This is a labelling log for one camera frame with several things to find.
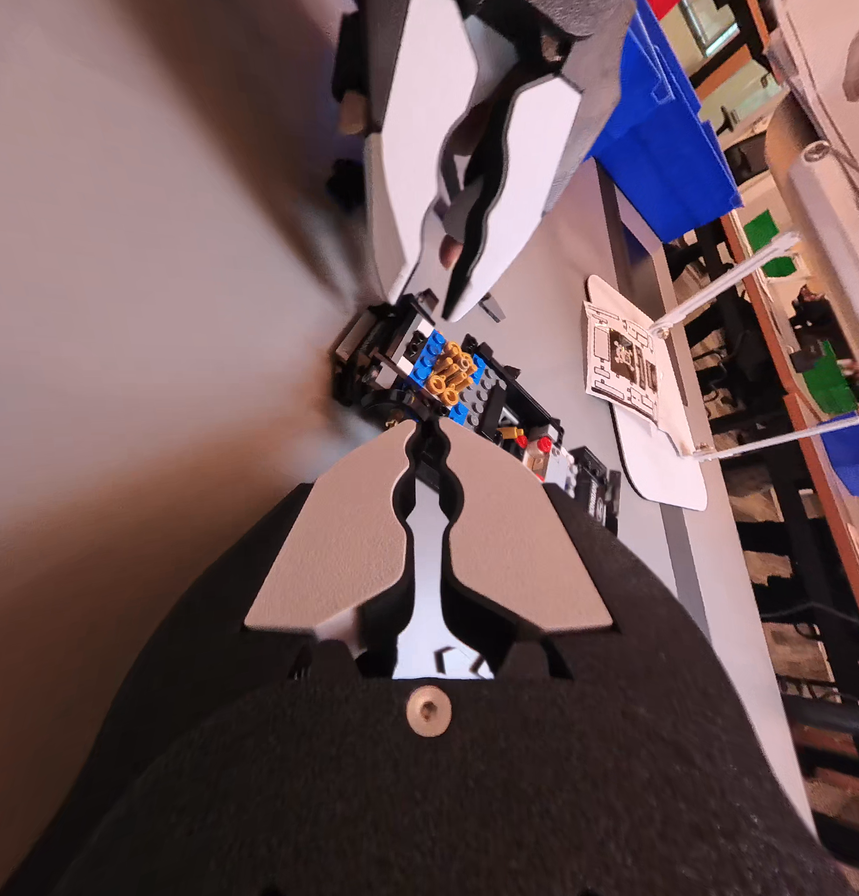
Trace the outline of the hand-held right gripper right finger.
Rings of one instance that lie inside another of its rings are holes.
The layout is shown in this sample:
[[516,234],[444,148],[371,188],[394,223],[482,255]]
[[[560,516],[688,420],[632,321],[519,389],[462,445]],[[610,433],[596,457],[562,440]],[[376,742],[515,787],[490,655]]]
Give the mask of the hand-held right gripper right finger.
[[437,425],[446,626],[484,658],[517,642],[613,628],[542,482],[463,427]]

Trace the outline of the blue plastic bin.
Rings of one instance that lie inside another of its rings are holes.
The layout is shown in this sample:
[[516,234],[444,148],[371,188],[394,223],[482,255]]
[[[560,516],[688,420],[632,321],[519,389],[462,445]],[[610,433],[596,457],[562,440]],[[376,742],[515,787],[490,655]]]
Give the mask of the blue plastic bin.
[[690,79],[648,2],[637,2],[620,60],[620,100],[587,153],[663,243],[741,206],[738,186]]

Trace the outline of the small blue storage bin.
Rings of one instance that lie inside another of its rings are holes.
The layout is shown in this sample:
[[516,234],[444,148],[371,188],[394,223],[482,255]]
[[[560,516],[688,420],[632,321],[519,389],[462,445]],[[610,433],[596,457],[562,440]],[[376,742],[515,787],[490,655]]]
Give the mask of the small blue storage bin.
[[821,437],[828,460],[847,492],[859,497],[859,424]]

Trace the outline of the white stand rod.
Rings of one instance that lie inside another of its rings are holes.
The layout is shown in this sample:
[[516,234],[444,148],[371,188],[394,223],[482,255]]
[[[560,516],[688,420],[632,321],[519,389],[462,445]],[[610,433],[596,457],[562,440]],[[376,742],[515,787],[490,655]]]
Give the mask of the white stand rod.
[[849,429],[850,427],[859,427],[859,414],[854,414],[848,418],[841,418],[819,423],[815,426],[807,427],[803,430],[794,430],[791,433],[775,435],[770,438],[762,439],[758,442],[739,444],[724,450],[716,450],[713,447],[704,446],[702,448],[696,449],[690,454],[685,454],[684,456],[697,462],[727,461],[744,454],[764,451],[766,449],[789,442],[797,442],[804,439],[822,437],[826,434]]
[[725,297],[725,295],[729,293],[734,295],[737,291],[737,285],[741,284],[745,278],[751,276],[753,272],[754,268],[746,263],[731,267],[726,273],[715,280],[711,280],[695,295],[684,300],[678,306],[670,309],[663,316],[653,321],[648,327],[649,334],[656,338],[665,339],[671,330],[679,324],[685,323],[688,319],[695,318],[697,312],[713,303],[719,308],[722,319],[729,325],[729,329],[731,331],[740,331],[744,323],[744,315],[739,310],[741,300],[737,297]]

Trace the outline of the lego sticker sheet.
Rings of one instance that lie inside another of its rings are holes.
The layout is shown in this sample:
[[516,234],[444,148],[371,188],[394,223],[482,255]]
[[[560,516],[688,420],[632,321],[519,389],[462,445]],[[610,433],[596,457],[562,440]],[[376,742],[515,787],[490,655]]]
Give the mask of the lego sticker sheet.
[[584,311],[586,392],[665,431],[682,397],[664,340],[612,308],[588,301]]

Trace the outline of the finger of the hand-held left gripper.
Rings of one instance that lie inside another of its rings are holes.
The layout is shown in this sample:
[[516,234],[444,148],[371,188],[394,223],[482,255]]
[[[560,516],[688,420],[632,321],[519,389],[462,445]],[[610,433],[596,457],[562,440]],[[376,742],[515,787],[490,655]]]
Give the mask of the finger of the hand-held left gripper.
[[442,150],[470,106],[479,63],[472,2],[360,2],[368,95],[367,237],[379,296],[394,304],[422,258]]
[[462,189],[443,217],[446,321],[491,291],[538,228],[581,103],[574,86],[548,73],[500,87],[481,104]]

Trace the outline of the lego car model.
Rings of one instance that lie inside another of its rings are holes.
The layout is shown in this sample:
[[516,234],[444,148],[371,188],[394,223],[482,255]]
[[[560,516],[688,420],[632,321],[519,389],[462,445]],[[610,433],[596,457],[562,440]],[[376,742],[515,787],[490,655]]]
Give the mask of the lego car model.
[[435,301],[427,289],[369,306],[354,319],[333,351],[333,399],[385,428],[406,419],[449,420],[561,488],[617,534],[620,472],[586,446],[567,448],[560,421],[486,343],[470,334],[446,338],[430,317]]

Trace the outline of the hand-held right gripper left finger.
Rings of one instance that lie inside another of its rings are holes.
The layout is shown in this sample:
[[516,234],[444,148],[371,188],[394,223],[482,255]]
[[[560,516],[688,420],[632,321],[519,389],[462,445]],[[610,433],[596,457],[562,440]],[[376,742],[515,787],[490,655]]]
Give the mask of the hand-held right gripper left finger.
[[413,584],[409,513],[394,504],[418,433],[406,420],[363,443],[318,477],[244,619],[248,630],[339,641],[355,656],[394,638],[412,611],[392,603]]

